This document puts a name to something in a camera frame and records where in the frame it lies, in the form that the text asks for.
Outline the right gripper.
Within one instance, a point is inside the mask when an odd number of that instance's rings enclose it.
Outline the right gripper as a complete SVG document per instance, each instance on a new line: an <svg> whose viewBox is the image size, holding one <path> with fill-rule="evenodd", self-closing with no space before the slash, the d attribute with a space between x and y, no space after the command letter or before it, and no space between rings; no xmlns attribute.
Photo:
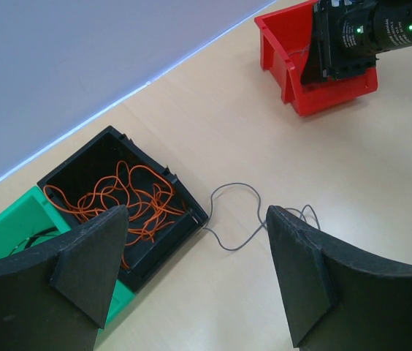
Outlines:
<svg viewBox="0 0 412 351"><path fill-rule="evenodd" d="M363 75L375 66L370 43L376 1L317 1L303 86Z"/></svg>

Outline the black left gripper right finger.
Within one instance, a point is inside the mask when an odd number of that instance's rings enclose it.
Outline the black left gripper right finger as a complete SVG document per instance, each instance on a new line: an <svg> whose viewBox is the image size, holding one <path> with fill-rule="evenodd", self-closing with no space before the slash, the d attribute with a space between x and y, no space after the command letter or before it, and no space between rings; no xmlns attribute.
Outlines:
<svg viewBox="0 0 412 351"><path fill-rule="evenodd" d="M284 208L267 231L298 350L412 350L412 265L359 249Z"/></svg>

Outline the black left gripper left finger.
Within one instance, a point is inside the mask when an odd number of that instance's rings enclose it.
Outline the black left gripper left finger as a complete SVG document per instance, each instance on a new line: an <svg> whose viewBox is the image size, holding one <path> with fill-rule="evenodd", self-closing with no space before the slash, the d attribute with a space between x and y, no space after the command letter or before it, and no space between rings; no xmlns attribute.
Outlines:
<svg viewBox="0 0 412 351"><path fill-rule="evenodd" d="M0 259L0 350L92 350L128 230L124 206Z"/></svg>

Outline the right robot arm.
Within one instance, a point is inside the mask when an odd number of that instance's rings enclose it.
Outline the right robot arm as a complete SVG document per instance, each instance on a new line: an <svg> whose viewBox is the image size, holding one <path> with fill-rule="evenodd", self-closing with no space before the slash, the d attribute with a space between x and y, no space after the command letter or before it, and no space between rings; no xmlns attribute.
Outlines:
<svg viewBox="0 0 412 351"><path fill-rule="evenodd" d="M317 1L312 11L305 86L361 76L378 54L412 47L412 0Z"/></svg>

